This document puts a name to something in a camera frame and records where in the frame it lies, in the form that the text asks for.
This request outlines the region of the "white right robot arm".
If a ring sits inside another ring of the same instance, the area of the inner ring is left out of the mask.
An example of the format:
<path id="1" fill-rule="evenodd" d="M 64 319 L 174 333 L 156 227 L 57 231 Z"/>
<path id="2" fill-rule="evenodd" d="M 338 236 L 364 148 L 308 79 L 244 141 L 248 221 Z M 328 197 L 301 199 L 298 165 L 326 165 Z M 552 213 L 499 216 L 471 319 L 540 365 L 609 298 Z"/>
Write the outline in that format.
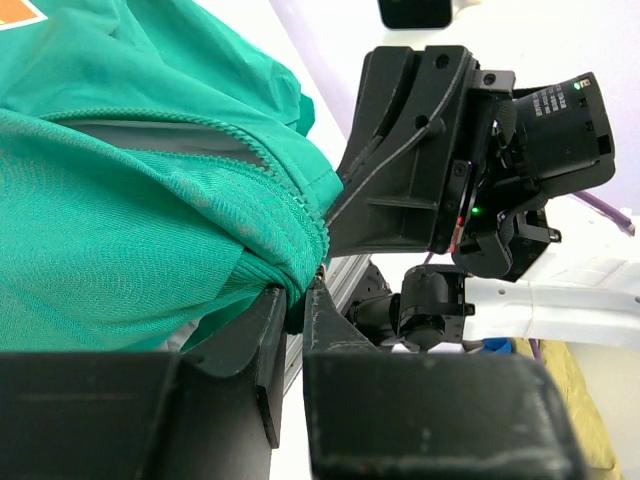
<path id="1" fill-rule="evenodd" d="M 635 347 L 639 252 L 568 196 L 615 172 L 592 73 L 519 89 L 462 46 L 367 54 L 331 257 L 449 255 L 344 307 L 377 346 L 526 337 Z"/>

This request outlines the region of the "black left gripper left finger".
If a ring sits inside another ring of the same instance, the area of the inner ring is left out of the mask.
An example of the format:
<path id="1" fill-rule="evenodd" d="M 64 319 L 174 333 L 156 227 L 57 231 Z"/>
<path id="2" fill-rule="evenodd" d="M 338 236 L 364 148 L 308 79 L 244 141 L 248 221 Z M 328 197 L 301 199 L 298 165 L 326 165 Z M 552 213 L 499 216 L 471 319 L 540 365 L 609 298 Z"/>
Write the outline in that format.
<path id="1" fill-rule="evenodd" d="M 268 287 L 244 312 L 189 351 L 187 359 L 212 380 L 224 419 L 257 412 L 270 447 L 280 446 L 287 334 L 287 294 Z"/>

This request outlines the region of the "khaki cloth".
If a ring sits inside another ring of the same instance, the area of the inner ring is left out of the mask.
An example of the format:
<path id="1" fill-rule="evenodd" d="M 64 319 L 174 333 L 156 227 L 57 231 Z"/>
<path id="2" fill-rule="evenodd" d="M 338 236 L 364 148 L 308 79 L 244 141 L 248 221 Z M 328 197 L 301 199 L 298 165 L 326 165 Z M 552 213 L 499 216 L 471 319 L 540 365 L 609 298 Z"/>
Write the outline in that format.
<path id="1" fill-rule="evenodd" d="M 516 338 L 512 342 L 517 354 L 540 360 L 555 381 L 591 469 L 591 478 L 624 479 L 605 423 L 567 344 L 538 340 L 538 350 L 534 352 L 530 339 Z"/>

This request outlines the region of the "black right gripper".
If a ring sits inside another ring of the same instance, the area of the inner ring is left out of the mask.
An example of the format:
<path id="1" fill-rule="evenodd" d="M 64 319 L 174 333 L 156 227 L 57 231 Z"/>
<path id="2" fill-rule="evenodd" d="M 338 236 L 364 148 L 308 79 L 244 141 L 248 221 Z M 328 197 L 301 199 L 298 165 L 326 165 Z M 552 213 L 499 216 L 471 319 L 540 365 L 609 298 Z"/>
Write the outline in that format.
<path id="1" fill-rule="evenodd" d="M 381 46 L 364 60 L 338 174 L 344 189 L 326 214 L 331 258 L 444 253 L 450 247 L 450 128 L 473 75 L 460 45 Z M 518 280 L 561 232 L 545 207 L 612 179 L 615 143 L 594 72 L 517 90 L 451 248 L 472 276 Z"/>

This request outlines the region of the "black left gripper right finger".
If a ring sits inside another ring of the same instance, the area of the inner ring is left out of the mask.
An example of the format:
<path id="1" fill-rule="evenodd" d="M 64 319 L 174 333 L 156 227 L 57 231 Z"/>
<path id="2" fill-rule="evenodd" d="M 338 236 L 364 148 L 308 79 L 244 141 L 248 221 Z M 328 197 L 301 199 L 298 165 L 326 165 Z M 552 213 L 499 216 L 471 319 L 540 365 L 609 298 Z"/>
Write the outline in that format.
<path id="1" fill-rule="evenodd" d="M 379 352 L 336 308 L 324 281 L 314 279 L 305 294 L 303 352 Z"/>

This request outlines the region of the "green varsity jacket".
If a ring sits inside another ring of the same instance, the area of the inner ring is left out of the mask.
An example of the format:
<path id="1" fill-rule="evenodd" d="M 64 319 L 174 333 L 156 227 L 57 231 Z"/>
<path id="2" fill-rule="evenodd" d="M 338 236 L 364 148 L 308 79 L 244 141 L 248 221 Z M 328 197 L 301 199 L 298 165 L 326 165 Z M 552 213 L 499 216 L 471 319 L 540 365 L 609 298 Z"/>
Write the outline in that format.
<path id="1" fill-rule="evenodd" d="M 297 300 L 342 185 L 295 75 L 192 1 L 1 5 L 1 347 L 195 343 Z"/>

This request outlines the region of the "aluminium table edge rail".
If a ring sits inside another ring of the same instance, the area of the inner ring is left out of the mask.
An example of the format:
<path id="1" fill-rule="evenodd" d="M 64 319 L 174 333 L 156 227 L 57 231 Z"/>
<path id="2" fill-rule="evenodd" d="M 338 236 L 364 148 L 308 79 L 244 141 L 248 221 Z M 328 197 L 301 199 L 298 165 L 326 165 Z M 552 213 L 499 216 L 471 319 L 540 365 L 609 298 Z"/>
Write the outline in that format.
<path id="1" fill-rule="evenodd" d="M 358 333 L 341 313 L 348 305 L 360 280 L 370 265 L 369 255 L 343 257 L 331 261 L 324 276 L 326 295 L 319 313 L 323 321 L 319 327 L 311 324 L 311 352 L 342 352 L 367 348 L 367 340 Z M 284 372 L 284 393 L 287 393 L 301 373 L 305 335 L 288 335 Z"/>

